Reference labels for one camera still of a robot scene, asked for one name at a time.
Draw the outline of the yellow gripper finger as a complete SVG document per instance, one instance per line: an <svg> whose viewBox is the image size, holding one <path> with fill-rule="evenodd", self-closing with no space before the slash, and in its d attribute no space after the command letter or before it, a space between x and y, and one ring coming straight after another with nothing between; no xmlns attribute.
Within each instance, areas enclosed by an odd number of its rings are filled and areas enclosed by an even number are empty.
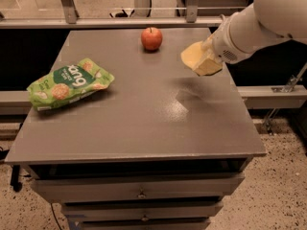
<svg viewBox="0 0 307 230"><path fill-rule="evenodd" d="M220 63L210 58L201 59L193 68L193 71L199 76L211 76L223 69Z"/></svg>

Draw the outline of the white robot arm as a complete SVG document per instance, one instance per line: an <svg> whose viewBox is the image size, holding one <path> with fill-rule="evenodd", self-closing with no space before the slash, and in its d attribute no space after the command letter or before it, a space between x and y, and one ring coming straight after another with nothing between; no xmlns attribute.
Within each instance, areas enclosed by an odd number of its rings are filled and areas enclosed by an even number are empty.
<svg viewBox="0 0 307 230"><path fill-rule="evenodd" d="M307 42L307 0L253 0L223 20L201 45L203 54L193 64L198 75L212 75L223 63L238 63L256 51L294 40Z"/></svg>

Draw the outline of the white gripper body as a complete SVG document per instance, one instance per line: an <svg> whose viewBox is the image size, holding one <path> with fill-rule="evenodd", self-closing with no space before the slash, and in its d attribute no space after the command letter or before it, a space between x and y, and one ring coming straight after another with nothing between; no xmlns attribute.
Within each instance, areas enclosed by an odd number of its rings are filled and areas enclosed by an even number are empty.
<svg viewBox="0 0 307 230"><path fill-rule="evenodd" d="M222 61L235 64L251 57L250 53L240 50L230 35L230 23L233 17L225 18L219 28L212 35L214 54Z"/></svg>

